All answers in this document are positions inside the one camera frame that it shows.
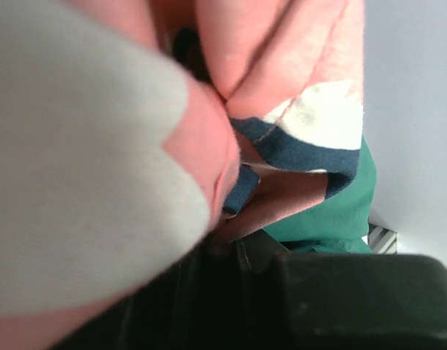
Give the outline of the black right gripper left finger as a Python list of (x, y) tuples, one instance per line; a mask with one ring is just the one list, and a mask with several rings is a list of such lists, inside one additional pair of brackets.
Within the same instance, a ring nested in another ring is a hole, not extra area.
[(55, 349), (242, 349), (244, 318), (232, 244), (201, 244)]

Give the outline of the pink navy white patterned cloth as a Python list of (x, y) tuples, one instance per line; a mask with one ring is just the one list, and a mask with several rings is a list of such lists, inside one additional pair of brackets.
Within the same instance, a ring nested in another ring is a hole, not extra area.
[(362, 1), (0, 1), (0, 349), (355, 178)]

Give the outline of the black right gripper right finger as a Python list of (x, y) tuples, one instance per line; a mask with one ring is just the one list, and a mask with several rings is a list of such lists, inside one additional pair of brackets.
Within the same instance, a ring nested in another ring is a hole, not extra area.
[(237, 243), (253, 349), (447, 349), (447, 269), (422, 255)]

